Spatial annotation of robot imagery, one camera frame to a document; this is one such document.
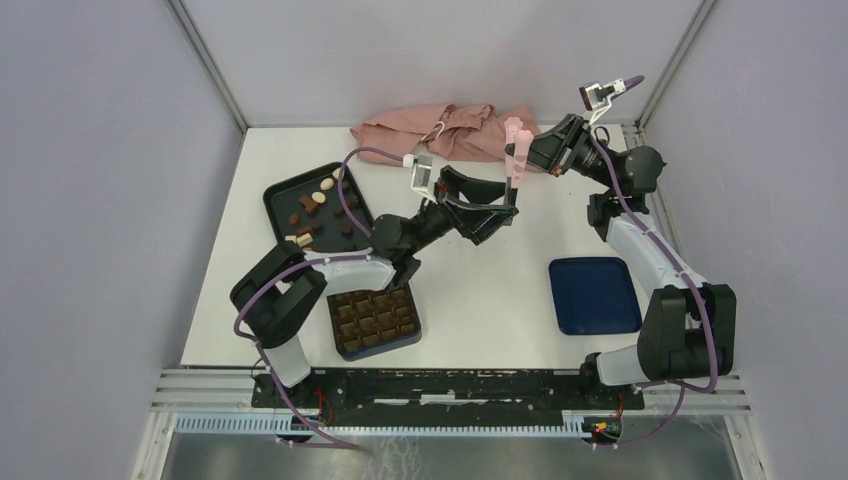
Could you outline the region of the blue chocolate box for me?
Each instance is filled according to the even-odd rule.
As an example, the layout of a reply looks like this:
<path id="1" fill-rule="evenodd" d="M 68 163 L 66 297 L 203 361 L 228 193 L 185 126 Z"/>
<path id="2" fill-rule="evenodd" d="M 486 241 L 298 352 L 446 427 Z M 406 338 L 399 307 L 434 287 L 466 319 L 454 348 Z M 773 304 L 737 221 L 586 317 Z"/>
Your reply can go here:
<path id="1" fill-rule="evenodd" d="M 409 285 L 331 295 L 326 302 L 335 347 L 345 361 L 409 346 L 422 337 L 421 321 Z"/>

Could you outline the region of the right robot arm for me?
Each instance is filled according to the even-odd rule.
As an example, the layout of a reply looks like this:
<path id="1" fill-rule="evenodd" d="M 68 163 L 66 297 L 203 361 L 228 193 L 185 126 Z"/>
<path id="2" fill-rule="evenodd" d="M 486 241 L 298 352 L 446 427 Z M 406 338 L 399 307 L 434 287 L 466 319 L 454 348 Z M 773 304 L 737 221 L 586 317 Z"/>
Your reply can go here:
<path id="1" fill-rule="evenodd" d="M 661 154 L 650 146 L 616 152 L 592 135 L 588 121 L 568 114 L 533 139 L 527 162 L 555 177 L 575 171 L 606 187 L 590 196 L 588 223 L 650 296 L 636 343 L 588 358 L 594 371 L 577 382 L 580 400 L 602 408 L 622 385 L 713 392 L 733 366 L 737 297 L 688 266 L 651 217 L 645 198 L 666 165 Z"/>

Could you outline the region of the pink silicone tongs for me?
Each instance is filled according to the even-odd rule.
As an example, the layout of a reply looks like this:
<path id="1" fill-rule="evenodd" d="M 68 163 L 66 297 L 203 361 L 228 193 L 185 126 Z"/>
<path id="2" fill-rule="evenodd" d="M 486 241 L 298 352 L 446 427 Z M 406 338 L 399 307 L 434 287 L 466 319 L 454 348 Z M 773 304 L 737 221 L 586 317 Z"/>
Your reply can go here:
<path id="1" fill-rule="evenodd" d="M 504 123 L 506 145 L 510 150 L 506 151 L 506 187 L 504 200 L 506 205 L 517 204 L 518 190 L 529 156 L 534 134 L 531 130 L 523 128 L 523 122 L 518 117 L 509 117 Z"/>

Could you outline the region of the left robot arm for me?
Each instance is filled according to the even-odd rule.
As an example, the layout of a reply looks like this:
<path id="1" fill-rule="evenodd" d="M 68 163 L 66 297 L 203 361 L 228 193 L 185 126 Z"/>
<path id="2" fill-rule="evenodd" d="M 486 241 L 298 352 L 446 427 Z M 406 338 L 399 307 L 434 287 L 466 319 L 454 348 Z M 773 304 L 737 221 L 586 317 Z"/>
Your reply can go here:
<path id="1" fill-rule="evenodd" d="M 518 213 L 521 180 L 511 172 L 496 182 L 442 168 L 412 217 L 384 214 L 372 225 L 366 248 L 349 253 L 306 252 L 280 243 L 236 285 L 229 298 L 237 310 L 234 331 L 258 349 L 276 379 L 275 392 L 290 407 L 306 405 L 314 394 L 312 367 L 298 333 L 324 297 L 354 291 L 380 291 L 405 285 L 420 266 L 416 255 L 448 232 L 479 245 Z"/>

